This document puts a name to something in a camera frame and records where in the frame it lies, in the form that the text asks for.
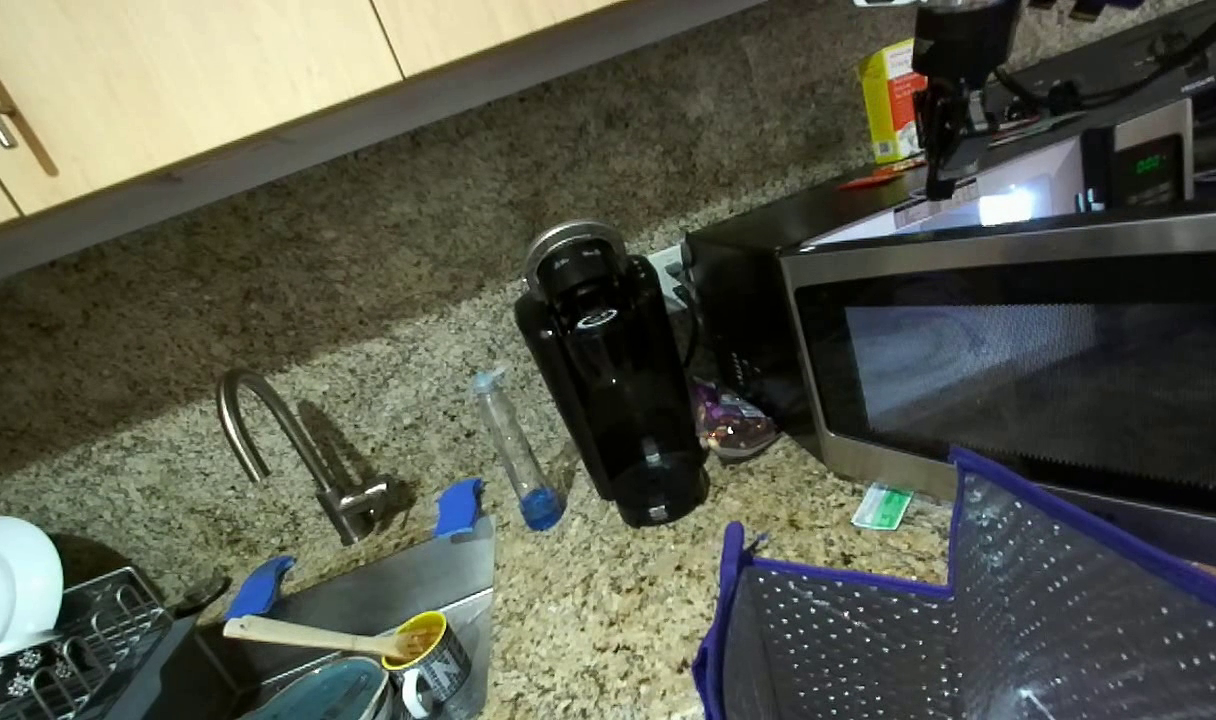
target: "microwave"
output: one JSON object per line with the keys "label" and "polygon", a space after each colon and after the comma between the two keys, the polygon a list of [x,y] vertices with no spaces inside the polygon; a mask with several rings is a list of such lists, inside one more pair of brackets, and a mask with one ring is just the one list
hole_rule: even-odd
{"label": "microwave", "polygon": [[780,269],[833,474],[941,487],[977,449],[1216,564],[1216,214],[801,244]]}
{"label": "microwave", "polygon": [[1107,127],[1066,127],[1059,142],[1011,145],[950,200],[923,200],[919,174],[881,187],[823,182],[691,229],[679,257],[705,359],[712,366],[705,378],[784,427],[803,427],[811,407],[789,321],[784,257],[815,244],[1192,200],[1192,155],[1192,101],[1176,101]]}

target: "microwave window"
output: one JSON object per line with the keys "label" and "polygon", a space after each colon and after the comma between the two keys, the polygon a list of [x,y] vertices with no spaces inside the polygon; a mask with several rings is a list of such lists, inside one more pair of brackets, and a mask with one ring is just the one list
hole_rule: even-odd
{"label": "microwave window", "polygon": [[849,305],[872,437],[1216,491],[1216,305]]}

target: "coffee maker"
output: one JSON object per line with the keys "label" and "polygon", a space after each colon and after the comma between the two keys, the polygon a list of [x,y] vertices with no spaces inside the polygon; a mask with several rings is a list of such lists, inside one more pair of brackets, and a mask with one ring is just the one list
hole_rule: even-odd
{"label": "coffee maker", "polygon": [[526,247],[515,321],[597,491],[629,523],[691,514],[705,449],[652,264],[604,224],[556,224]]}

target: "white plate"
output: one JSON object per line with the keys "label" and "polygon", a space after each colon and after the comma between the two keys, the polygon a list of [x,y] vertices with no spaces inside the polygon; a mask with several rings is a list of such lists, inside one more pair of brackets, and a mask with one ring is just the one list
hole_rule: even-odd
{"label": "white plate", "polygon": [[58,592],[55,544],[35,523],[0,518],[0,644],[50,634]]}

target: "chrome faucet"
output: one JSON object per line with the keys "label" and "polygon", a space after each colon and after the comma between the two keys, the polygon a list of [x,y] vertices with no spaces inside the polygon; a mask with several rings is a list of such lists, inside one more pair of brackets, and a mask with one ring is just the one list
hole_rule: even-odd
{"label": "chrome faucet", "polygon": [[246,390],[276,418],[292,454],[312,474],[314,499],[318,499],[322,518],[330,519],[341,544],[350,544],[350,540],[376,534],[378,527],[378,509],[390,499],[390,483],[376,481],[376,483],[364,483],[364,487],[349,491],[350,483],[345,481],[345,474],[327,469],[318,446],[292,418],[285,397],[263,378],[256,378],[246,368],[236,368],[236,373],[224,373],[219,383],[216,383],[216,418],[219,418],[219,427],[224,427],[236,462],[242,463],[246,481],[261,483],[269,478],[269,469],[263,469],[263,462],[261,462],[261,454],[256,454],[256,446],[242,427],[239,390]]}

